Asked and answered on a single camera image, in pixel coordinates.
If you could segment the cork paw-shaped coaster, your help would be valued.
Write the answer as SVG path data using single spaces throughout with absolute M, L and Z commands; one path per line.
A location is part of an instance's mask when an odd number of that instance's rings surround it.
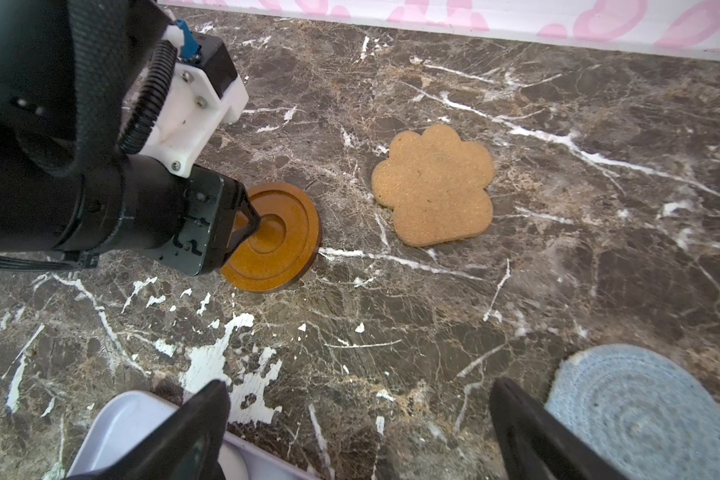
M 373 170 L 371 186 L 375 200 L 392 210 L 397 237 L 428 247 L 487 230 L 493 220 L 487 188 L 494 174 L 487 148 L 437 124 L 421 134 L 396 135 L 388 158 Z

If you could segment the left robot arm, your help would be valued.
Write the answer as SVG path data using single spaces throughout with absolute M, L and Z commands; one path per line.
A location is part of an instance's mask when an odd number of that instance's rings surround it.
M 0 1 L 0 270 L 221 268 L 261 219 L 197 160 L 247 101 L 223 40 L 153 1 Z

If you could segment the brown wooden round coaster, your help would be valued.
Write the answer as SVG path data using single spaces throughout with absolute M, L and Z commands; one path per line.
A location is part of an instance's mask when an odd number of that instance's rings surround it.
M 318 210 L 303 190 L 288 183 L 257 185 L 248 196 L 261 218 L 259 228 L 234 251 L 221 274 L 248 292 L 285 288 L 316 259 L 322 240 Z

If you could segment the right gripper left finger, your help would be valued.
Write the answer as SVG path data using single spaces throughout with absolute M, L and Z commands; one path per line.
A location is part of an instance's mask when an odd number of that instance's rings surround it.
M 219 452 L 230 410 L 226 384 L 212 380 L 115 464 L 69 479 L 222 479 Z

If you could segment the lavender serving tray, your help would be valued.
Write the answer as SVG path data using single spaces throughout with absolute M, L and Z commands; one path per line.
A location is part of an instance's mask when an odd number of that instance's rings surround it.
M 116 396 L 95 418 L 67 475 L 87 475 L 115 464 L 178 410 L 146 391 Z M 218 461 L 228 479 L 315 477 L 229 432 L 224 434 Z

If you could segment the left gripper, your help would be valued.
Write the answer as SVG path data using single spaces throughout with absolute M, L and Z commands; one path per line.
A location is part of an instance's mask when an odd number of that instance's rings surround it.
M 195 166 L 185 183 L 181 226 L 166 243 L 143 255 L 184 274 L 221 268 L 261 224 L 244 185 Z

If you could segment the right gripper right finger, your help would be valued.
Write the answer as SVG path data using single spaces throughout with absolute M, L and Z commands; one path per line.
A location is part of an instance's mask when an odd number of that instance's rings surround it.
M 510 378 L 494 381 L 489 410 L 510 479 L 624 477 Z

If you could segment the blue-grey woven round coaster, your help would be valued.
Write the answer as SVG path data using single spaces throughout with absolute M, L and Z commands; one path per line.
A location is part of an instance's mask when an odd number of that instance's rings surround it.
M 580 351 L 555 374 L 546 410 L 629 479 L 720 479 L 720 406 L 651 350 Z

